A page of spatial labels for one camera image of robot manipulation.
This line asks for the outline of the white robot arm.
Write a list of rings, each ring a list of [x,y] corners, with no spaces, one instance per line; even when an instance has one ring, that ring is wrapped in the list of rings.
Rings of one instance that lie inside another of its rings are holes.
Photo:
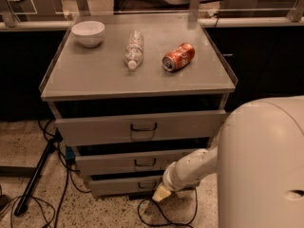
[[[244,104],[218,145],[171,163],[153,195],[161,201],[215,173],[218,228],[304,228],[304,97]]]

